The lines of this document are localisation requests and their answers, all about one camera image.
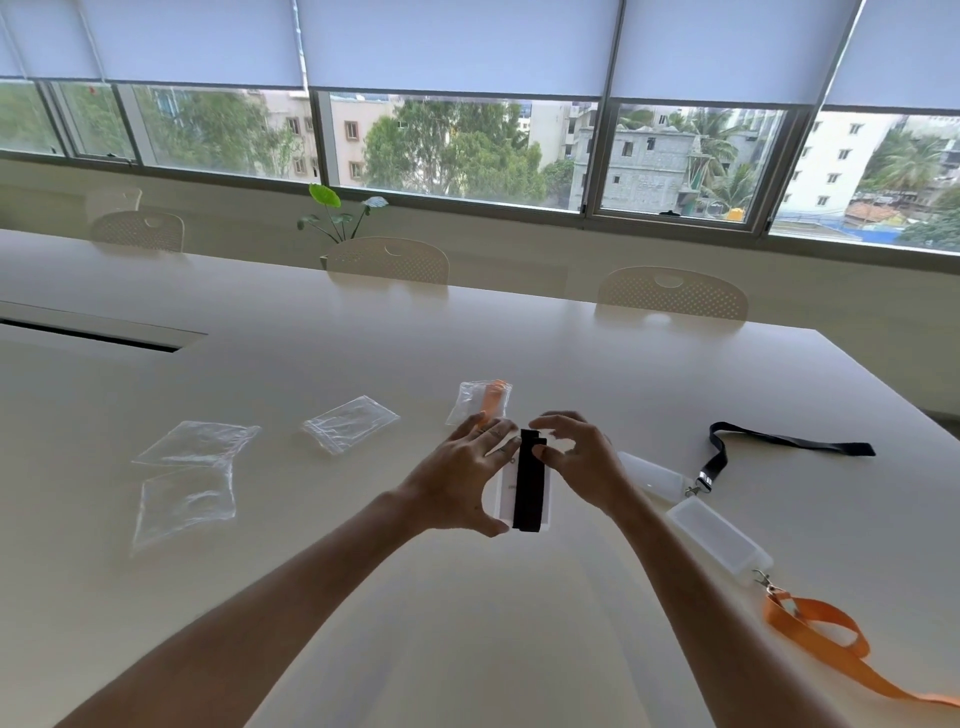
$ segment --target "black strap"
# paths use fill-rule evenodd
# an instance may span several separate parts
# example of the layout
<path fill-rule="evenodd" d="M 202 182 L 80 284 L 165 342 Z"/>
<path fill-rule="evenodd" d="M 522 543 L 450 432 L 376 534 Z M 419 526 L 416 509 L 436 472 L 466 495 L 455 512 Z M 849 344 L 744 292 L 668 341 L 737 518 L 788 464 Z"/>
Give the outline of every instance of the black strap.
<path fill-rule="evenodd" d="M 723 440 L 717 436 L 717 432 L 739 432 L 744 435 L 756 437 L 765 443 L 772 445 L 786 445 L 789 448 L 800 449 L 823 449 L 830 452 L 839 452 L 841 455 L 852 455 L 854 457 L 873 457 L 876 455 L 873 446 L 870 443 L 818 443 L 813 440 L 802 440 L 799 437 L 784 437 L 783 435 L 768 435 L 766 432 L 756 432 L 745 427 L 738 427 L 730 423 L 713 423 L 710 426 L 710 442 L 718 452 L 710 458 L 710 461 L 700 470 L 697 477 L 697 484 L 703 487 L 708 493 L 713 490 L 713 481 L 717 475 L 727 467 L 727 446 Z"/>

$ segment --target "orange lanyard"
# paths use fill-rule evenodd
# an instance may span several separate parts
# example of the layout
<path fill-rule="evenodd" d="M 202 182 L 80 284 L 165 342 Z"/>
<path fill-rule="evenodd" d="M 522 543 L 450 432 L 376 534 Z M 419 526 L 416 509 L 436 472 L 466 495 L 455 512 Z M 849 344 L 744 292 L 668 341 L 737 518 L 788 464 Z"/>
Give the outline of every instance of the orange lanyard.
<path fill-rule="evenodd" d="M 906 691 L 891 683 L 863 662 L 870 654 L 870 644 L 863 636 L 859 625 L 846 612 L 832 604 L 816 599 L 804 599 L 793 596 L 770 583 L 770 577 L 759 570 L 762 578 L 756 582 L 767 590 L 763 605 L 763 619 L 788 640 L 799 645 L 824 665 L 843 672 L 864 688 L 886 697 L 898 700 L 917 700 L 924 703 L 939 703 L 952 708 L 960 708 L 960 698 L 933 693 Z M 834 642 L 826 635 L 817 632 L 810 623 L 813 621 L 837 624 L 856 634 L 856 639 L 848 645 Z"/>

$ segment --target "id card holder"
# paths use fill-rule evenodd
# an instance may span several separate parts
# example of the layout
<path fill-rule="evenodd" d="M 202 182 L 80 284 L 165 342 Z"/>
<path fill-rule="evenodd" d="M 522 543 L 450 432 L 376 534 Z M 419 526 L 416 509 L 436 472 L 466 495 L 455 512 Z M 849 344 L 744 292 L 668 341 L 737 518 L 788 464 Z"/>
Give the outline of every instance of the id card holder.
<path fill-rule="evenodd" d="M 692 478 L 668 471 L 629 452 L 618 452 L 617 455 L 630 482 L 644 493 L 661 497 L 670 503 L 679 503 L 688 492 L 697 492 Z"/>
<path fill-rule="evenodd" d="M 550 469 L 533 453 L 546 445 L 535 429 L 520 431 L 520 448 L 500 470 L 496 517 L 518 531 L 545 531 L 550 526 Z"/>
<path fill-rule="evenodd" d="M 686 498 L 666 517 L 744 586 L 753 582 L 754 569 L 766 573 L 774 565 L 770 554 L 698 497 Z"/>

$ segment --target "glass pane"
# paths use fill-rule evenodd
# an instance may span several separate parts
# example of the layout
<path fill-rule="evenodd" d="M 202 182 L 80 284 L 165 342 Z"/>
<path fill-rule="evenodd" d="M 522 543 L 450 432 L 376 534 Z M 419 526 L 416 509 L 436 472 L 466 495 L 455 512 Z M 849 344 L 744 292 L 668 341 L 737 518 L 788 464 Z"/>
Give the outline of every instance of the glass pane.
<path fill-rule="evenodd" d="M 136 85 L 133 93 L 159 166 L 319 179 L 305 91 Z"/>
<path fill-rule="evenodd" d="M 331 93 L 330 108 L 342 186 L 580 207 L 590 101 Z"/>
<path fill-rule="evenodd" d="M 58 84 L 77 151 L 95 157 L 133 159 L 113 89 L 108 84 Z"/>
<path fill-rule="evenodd" d="M 821 111 L 771 234 L 960 253 L 960 115 Z"/>
<path fill-rule="evenodd" d="M 62 154 L 40 94 L 29 82 L 0 81 L 0 147 Z"/>
<path fill-rule="evenodd" d="M 603 208 L 743 222 L 783 115 L 778 109 L 622 105 Z"/>

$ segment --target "roller blind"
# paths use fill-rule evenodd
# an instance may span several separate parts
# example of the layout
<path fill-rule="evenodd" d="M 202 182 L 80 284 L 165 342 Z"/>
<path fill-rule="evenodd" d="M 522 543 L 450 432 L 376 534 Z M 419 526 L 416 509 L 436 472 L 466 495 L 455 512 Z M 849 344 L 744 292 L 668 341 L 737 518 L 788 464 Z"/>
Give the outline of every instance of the roller blind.
<path fill-rule="evenodd" d="M 302 86 L 290 0 L 83 0 L 112 81 Z"/>
<path fill-rule="evenodd" d="M 867 0 L 828 104 L 960 109 L 960 3 Z"/>
<path fill-rule="evenodd" d="M 313 86 L 603 93 L 616 0 L 299 0 Z"/>
<path fill-rule="evenodd" d="M 3 15 L 29 77 L 100 78 L 83 19 L 70 0 L 4 0 Z"/>
<path fill-rule="evenodd" d="M 627 0 L 612 95 L 812 104 L 856 0 Z"/>

